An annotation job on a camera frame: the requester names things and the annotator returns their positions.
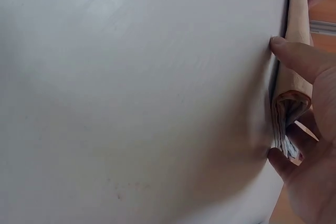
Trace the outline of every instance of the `wooden floor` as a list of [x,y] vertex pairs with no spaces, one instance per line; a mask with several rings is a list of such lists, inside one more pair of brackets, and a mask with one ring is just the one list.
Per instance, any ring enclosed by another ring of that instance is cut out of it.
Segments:
[[[323,0],[322,3],[310,10],[310,19],[336,23],[336,0]],[[312,38],[315,47],[328,52],[336,52],[336,36],[312,34]],[[304,222],[293,213],[289,205],[288,194],[285,187],[282,189],[270,223],[304,224]]]

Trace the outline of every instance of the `white wall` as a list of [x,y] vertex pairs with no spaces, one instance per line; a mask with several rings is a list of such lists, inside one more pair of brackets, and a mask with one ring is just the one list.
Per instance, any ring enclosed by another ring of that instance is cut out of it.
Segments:
[[0,0],[0,223],[269,217],[284,6]]

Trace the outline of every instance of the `folded cloth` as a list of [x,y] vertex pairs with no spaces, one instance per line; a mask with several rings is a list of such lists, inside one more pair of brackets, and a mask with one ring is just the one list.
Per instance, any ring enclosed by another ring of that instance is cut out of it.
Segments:
[[[286,39],[310,44],[307,0],[289,0]],[[274,147],[287,157],[296,158],[298,149],[286,137],[286,127],[311,106],[312,85],[293,70],[279,64],[276,86],[271,103]]]

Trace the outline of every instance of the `white panel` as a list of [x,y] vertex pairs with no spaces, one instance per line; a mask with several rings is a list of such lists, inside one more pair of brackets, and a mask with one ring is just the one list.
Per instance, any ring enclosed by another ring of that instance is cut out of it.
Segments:
[[0,223],[258,223],[285,0],[0,0]]

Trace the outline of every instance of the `metal strip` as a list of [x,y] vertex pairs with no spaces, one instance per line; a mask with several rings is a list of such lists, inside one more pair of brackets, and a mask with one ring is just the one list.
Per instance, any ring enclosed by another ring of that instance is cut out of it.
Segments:
[[336,24],[331,22],[312,20],[310,22],[310,31],[315,34],[336,36]]

